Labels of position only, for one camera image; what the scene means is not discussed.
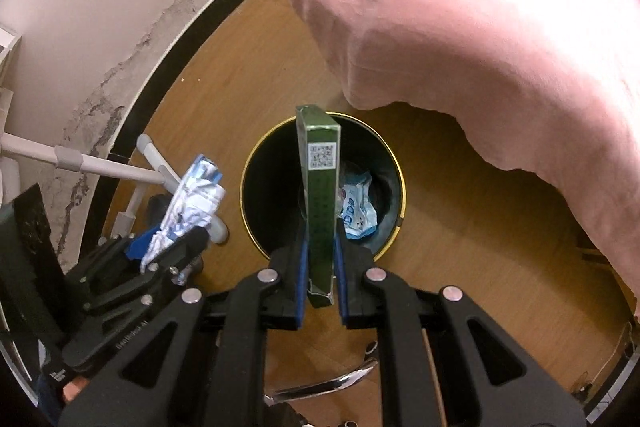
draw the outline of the white qr code sticker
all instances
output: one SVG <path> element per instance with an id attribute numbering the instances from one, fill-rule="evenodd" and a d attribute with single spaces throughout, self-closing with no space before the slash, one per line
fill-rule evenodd
<path id="1" fill-rule="evenodd" d="M 306 165 L 310 171 L 335 169 L 335 142 L 308 144 Z"/>

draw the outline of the wooden floor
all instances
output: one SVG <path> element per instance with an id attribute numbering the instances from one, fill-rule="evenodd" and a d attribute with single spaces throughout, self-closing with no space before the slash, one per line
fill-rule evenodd
<path id="1" fill-rule="evenodd" d="M 303 103 L 366 121 L 398 157 L 408 205 L 383 267 L 430 291 L 460 286 L 565 388 L 585 371 L 595 375 L 630 312 L 612 276 L 581 261 L 562 197 L 533 174 L 485 163 L 448 116 L 400 103 L 351 108 L 286 0 L 246 0 L 193 57 L 146 129 L 177 172 L 204 153 L 224 174 L 220 216 L 230 238 L 205 254 L 202 285 L 228 289 L 266 265 L 240 216 L 242 166 L 260 136 Z M 145 166 L 138 155 L 132 163 Z M 118 188 L 110 222 L 130 191 Z M 360 362 L 374 336 L 343 330 L 335 308 L 308 309 L 301 332 L 270 332 L 266 386 L 336 375 Z M 318 426 L 347 419 L 379 426 L 378 380 L 295 405 Z"/>

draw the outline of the green cardboard box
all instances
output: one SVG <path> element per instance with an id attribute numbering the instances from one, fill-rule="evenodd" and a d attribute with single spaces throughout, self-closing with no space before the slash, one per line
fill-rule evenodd
<path id="1" fill-rule="evenodd" d="M 316 307 L 334 303 L 334 235 L 340 124 L 317 105 L 296 108 L 300 165 L 308 229 L 308 298 Z"/>

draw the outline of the wall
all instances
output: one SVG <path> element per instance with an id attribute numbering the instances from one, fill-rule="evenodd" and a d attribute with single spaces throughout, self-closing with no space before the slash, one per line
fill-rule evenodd
<path id="1" fill-rule="evenodd" d="M 171 42 L 209 0 L 0 0 L 22 42 L 5 80 L 6 131 L 106 156 L 114 133 Z M 75 262 L 97 179 L 21 160 L 39 182 L 63 267 Z"/>

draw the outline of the metal screw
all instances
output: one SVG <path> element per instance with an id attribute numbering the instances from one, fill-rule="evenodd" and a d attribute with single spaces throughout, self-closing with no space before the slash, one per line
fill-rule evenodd
<path id="1" fill-rule="evenodd" d="M 386 279 L 386 272 L 382 268 L 373 267 L 367 270 L 367 279 L 380 282 Z"/>
<path id="2" fill-rule="evenodd" d="M 187 304 L 195 304 L 202 299 L 202 292 L 197 288 L 187 288 L 182 292 L 182 301 Z"/>
<path id="3" fill-rule="evenodd" d="M 265 268 L 258 272 L 258 280 L 260 282 L 273 282 L 278 278 L 278 272 L 273 268 Z"/>
<path id="4" fill-rule="evenodd" d="M 442 295 L 447 299 L 447 301 L 457 302 L 462 299 L 463 293 L 457 286 L 446 286 L 442 290 Z"/>

